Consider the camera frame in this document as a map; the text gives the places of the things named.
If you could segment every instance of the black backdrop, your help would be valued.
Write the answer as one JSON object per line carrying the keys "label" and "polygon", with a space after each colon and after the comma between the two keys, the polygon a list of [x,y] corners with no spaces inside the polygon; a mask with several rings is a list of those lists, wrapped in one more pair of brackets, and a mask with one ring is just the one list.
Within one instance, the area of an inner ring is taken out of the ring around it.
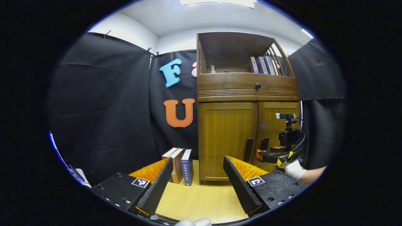
{"label": "black backdrop", "polygon": [[55,144],[91,185],[159,159],[149,117],[150,54],[129,42],[84,34],[56,67],[48,114]]}
{"label": "black backdrop", "polygon": [[[347,83],[337,61],[317,39],[312,39],[288,58],[302,101],[302,130],[309,132],[306,169],[327,166],[338,154],[343,140]],[[307,150],[307,142],[301,147]]]}
{"label": "black backdrop", "polygon": [[[165,87],[165,77],[159,68],[174,59],[180,59],[180,81],[170,87]],[[159,155],[172,147],[192,149],[191,155],[198,159],[198,127],[197,127],[197,78],[191,75],[192,64],[196,62],[196,50],[184,50],[152,57],[150,70],[150,113],[155,146]],[[183,120],[185,106],[183,99],[193,98],[193,121],[186,127],[172,127],[166,122],[166,110],[163,102],[177,100],[176,117]]]}

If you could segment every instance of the binder clip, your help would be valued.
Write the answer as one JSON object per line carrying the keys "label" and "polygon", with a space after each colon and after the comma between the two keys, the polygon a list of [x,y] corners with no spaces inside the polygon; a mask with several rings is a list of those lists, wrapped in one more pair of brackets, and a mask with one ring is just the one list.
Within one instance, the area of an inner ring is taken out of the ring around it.
{"label": "binder clip", "polygon": [[[111,31],[112,31],[112,30],[110,30],[109,32],[111,32]],[[108,32],[108,33],[106,33],[106,34],[103,36],[103,38],[106,38],[106,35],[107,35],[107,34],[109,34],[109,32]]]}

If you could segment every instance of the white wall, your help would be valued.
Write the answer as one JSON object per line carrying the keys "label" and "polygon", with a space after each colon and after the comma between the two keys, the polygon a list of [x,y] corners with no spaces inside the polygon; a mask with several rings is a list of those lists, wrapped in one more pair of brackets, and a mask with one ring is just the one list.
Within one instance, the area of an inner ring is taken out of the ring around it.
{"label": "white wall", "polygon": [[[160,37],[156,44],[156,51],[159,51],[159,54],[168,53],[179,50],[187,50],[187,49],[196,49],[197,48],[197,32],[208,32],[208,31],[237,31],[237,32],[246,32],[258,35],[264,35],[268,37],[275,38],[279,45],[282,47],[285,54],[292,54],[296,50],[298,50],[302,45],[294,43],[290,40],[284,39],[280,36],[273,35],[270,33],[255,31],[250,29],[243,28],[230,28],[230,27],[211,27],[211,28],[200,28],[200,29],[192,29],[187,31],[177,32],[171,35],[166,35]],[[277,54],[279,50],[274,47],[274,50]]]}
{"label": "white wall", "polygon": [[[208,31],[238,31],[273,37],[281,45],[285,54],[289,55],[302,46],[288,39],[284,39],[280,36],[270,33],[230,27],[199,28],[187,31],[180,31],[163,37],[158,37],[141,23],[119,12],[114,13],[111,16],[103,19],[94,27],[92,27],[88,32],[106,34],[110,30],[111,32],[108,35],[128,41],[143,49],[148,49],[149,47],[151,47],[152,49],[150,50],[150,52],[153,54],[156,54],[157,51],[159,52],[159,54],[163,54],[173,51],[196,49],[196,33]],[[274,50],[277,54],[279,54],[279,50],[277,48],[274,47]]]}
{"label": "white wall", "polygon": [[158,37],[136,20],[122,13],[114,13],[92,27],[88,32],[96,32],[131,42],[145,50],[149,47],[151,53],[156,53]]}

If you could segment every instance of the wooden table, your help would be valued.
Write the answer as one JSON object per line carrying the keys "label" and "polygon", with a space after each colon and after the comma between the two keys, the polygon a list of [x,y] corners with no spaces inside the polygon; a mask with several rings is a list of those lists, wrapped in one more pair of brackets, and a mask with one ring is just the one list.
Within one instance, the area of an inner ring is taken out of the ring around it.
{"label": "wooden table", "polygon": [[156,213],[168,218],[195,221],[207,217],[212,224],[248,218],[232,185],[226,181],[206,181],[199,184],[199,164],[193,160],[191,186],[168,182]]}

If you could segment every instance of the human hand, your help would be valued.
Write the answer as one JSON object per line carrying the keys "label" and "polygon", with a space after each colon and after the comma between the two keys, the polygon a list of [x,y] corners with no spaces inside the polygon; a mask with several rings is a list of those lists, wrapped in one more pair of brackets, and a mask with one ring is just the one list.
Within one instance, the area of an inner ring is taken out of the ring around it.
{"label": "human hand", "polygon": [[281,164],[278,167],[284,169],[287,175],[291,176],[293,179],[297,181],[300,180],[300,178],[306,172],[306,170],[303,169],[298,160],[293,161],[291,163]]}
{"label": "human hand", "polygon": [[185,218],[179,221],[176,226],[212,226],[211,220],[208,218],[201,218],[194,222],[190,221],[189,219]]}

